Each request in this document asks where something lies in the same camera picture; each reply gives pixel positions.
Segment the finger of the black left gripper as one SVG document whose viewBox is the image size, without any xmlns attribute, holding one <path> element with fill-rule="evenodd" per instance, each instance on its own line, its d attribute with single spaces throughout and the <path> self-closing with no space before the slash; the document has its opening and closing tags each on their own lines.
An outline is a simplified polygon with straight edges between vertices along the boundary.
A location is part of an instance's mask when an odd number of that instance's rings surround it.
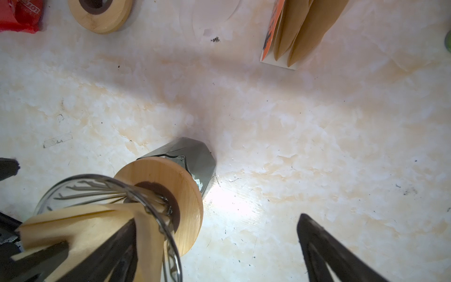
<svg viewBox="0 0 451 282">
<path fill-rule="evenodd" d="M 16 176 L 20 168 L 16 159 L 0 158 L 0 181 Z"/>
</svg>

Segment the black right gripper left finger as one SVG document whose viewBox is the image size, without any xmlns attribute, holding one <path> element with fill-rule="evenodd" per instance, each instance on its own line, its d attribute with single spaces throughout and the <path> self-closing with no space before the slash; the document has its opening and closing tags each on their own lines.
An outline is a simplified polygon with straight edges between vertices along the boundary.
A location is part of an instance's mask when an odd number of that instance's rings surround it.
<svg viewBox="0 0 451 282">
<path fill-rule="evenodd" d="M 132 282 L 136 270 L 136 223 L 132 219 L 59 281 Z"/>
</svg>

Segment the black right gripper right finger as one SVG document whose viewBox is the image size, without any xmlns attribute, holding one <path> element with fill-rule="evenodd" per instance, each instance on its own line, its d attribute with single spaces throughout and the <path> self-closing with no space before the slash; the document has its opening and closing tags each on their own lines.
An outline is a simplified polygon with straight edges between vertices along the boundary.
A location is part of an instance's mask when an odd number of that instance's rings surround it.
<svg viewBox="0 0 451 282">
<path fill-rule="evenodd" d="M 332 282 L 331 270 L 342 282 L 386 281 L 305 213 L 300 215 L 297 235 L 309 281 Z"/>
</svg>

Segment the clear ribbed glass dripper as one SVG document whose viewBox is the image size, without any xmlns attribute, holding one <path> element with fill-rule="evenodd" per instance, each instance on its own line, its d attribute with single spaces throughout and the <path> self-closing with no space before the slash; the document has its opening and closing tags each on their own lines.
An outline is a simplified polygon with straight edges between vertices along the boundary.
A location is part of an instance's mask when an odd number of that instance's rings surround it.
<svg viewBox="0 0 451 282">
<path fill-rule="evenodd" d="M 176 232 L 180 205 L 175 194 L 154 180 L 126 184 L 102 175 L 76 175 L 51 187 L 38 202 L 35 215 L 78 208 L 102 207 L 128 213 L 135 224 L 136 258 L 144 278 L 155 274 L 161 282 L 183 280 Z"/>
</svg>

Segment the green glass dripper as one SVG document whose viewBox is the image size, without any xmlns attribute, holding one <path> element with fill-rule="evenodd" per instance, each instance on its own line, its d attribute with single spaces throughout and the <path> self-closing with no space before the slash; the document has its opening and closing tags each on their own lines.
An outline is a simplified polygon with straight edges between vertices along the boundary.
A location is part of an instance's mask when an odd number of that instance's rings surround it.
<svg viewBox="0 0 451 282">
<path fill-rule="evenodd" d="M 446 36 L 445 36 L 445 40 L 444 40 L 444 45 L 446 50 L 451 53 L 451 31 L 449 31 Z"/>
</svg>

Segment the orange coffee filter box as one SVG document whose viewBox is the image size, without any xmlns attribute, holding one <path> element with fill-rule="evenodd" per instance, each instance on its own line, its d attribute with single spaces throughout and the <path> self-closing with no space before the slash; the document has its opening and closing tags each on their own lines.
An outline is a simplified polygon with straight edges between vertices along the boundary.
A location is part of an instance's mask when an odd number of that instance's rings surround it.
<svg viewBox="0 0 451 282">
<path fill-rule="evenodd" d="M 267 30 L 267 35 L 264 41 L 263 50 L 260 56 L 260 62 L 268 65 L 291 69 L 293 71 L 299 68 L 299 63 L 293 64 L 291 67 L 287 66 L 288 55 L 286 52 L 278 60 L 274 56 L 274 48 L 276 46 L 276 35 L 281 30 L 280 22 L 283 17 L 283 10 L 285 1 L 276 1 L 272 10 L 270 24 Z"/>
</svg>

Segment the red gummy candy bag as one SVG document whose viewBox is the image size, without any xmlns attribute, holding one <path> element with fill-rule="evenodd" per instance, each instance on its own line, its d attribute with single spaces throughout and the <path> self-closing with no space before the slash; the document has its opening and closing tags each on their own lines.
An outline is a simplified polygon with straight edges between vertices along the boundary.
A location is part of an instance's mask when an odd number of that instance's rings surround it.
<svg viewBox="0 0 451 282">
<path fill-rule="evenodd" d="M 1 0 L 1 32 L 35 34 L 40 30 L 43 5 L 42 0 Z"/>
</svg>

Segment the white translucent plastic mug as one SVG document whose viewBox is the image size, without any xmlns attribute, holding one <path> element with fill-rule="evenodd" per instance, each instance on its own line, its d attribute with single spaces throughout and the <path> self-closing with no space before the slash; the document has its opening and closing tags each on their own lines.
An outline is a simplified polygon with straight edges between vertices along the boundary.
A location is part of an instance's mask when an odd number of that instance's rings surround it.
<svg viewBox="0 0 451 282">
<path fill-rule="evenodd" d="M 239 0 L 176 1 L 183 34 L 197 42 L 205 30 L 226 22 L 240 4 Z"/>
</svg>

